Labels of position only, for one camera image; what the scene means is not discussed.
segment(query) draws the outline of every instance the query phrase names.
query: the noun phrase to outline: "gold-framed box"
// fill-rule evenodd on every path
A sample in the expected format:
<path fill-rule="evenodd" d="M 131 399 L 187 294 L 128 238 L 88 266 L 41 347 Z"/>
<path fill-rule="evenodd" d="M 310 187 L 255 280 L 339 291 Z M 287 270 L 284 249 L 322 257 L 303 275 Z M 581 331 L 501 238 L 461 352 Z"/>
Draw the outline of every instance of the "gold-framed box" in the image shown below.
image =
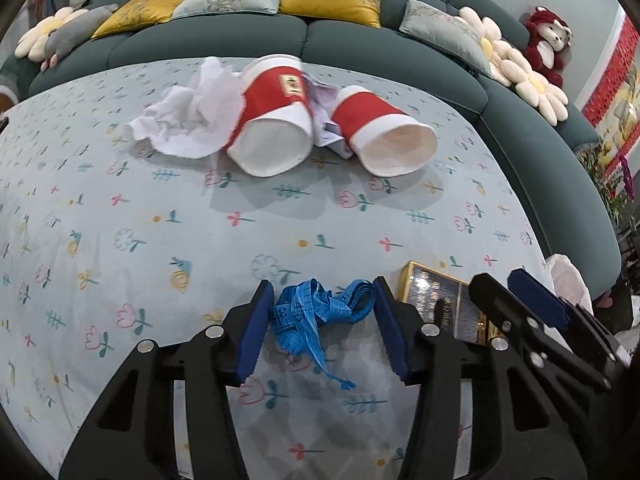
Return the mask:
<path fill-rule="evenodd" d="M 486 344 L 497 331 L 468 293 L 468 283 L 410 261 L 400 273 L 398 299 L 412 304 L 425 323 L 436 322 L 455 338 Z"/>

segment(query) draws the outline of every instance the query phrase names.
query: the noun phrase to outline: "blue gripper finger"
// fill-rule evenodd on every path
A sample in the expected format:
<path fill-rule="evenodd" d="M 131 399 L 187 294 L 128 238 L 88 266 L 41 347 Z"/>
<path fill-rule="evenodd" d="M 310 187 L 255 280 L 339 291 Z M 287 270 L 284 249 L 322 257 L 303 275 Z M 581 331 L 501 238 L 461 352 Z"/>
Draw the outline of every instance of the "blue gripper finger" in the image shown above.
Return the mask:
<path fill-rule="evenodd" d="M 509 291 L 547 326 L 566 330 L 569 321 L 564 304 L 524 269 L 511 271 L 507 279 Z"/>
<path fill-rule="evenodd" d="M 254 373 L 273 303 L 273 285 L 267 280 L 262 280 L 251 301 L 233 307 L 222 322 L 225 334 L 235 350 L 235 355 L 221 357 L 225 361 L 222 367 L 234 378 L 233 382 L 237 383 L 237 386 L 243 384 L 246 378 Z"/>
<path fill-rule="evenodd" d="M 396 300 L 382 276 L 373 281 L 376 315 L 386 355 L 391 369 L 407 384 L 413 384 L 414 372 L 410 356 L 414 352 L 415 337 L 423 325 L 420 313 L 413 305 Z"/>

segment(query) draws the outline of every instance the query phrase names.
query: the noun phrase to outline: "paper cup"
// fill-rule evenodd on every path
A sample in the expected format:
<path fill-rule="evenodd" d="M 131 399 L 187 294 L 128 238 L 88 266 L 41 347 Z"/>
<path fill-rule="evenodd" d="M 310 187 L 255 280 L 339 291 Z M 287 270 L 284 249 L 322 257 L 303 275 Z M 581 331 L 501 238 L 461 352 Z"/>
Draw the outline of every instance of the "paper cup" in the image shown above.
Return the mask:
<path fill-rule="evenodd" d="M 226 152 L 253 176 L 295 168 L 313 147 L 311 108 L 302 62 L 273 54 L 249 63 L 241 73 L 246 105 Z"/>
<path fill-rule="evenodd" d="M 419 170 L 436 152 L 433 128 L 361 86 L 340 90 L 330 115 L 362 165 L 376 176 Z"/>

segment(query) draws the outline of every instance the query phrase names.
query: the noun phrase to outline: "blue measuring tape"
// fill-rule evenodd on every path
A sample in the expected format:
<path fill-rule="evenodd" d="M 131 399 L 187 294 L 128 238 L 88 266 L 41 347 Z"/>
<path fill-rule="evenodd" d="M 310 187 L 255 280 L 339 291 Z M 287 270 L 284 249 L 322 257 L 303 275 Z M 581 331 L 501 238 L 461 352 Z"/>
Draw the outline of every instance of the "blue measuring tape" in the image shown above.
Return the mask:
<path fill-rule="evenodd" d="M 271 309 L 271 328 L 280 348 L 292 355 L 308 353 L 327 376 L 343 390 L 356 387 L 351 381 L 329 373 L 320 346 L 318 327 L 333 323 L 354 324 L 367 317 L 375 303 L 371 283 L 355 280 L 333 295 L 317 280 L 286 287 Z"/>

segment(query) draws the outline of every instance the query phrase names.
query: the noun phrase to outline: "crumpled tissue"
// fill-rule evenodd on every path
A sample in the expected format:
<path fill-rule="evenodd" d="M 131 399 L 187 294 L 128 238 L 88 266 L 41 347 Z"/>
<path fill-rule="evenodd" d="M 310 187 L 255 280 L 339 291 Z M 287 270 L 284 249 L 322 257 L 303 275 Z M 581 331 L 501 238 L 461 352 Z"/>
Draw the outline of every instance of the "crumpled tissue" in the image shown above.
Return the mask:
<path fill-rule="evenodd" d="M 167 155 L 202 158 L 222 149 L 244 109 L 239 77 L 207 57 L 187 87 L 173 86 L 126 130 Z"/>

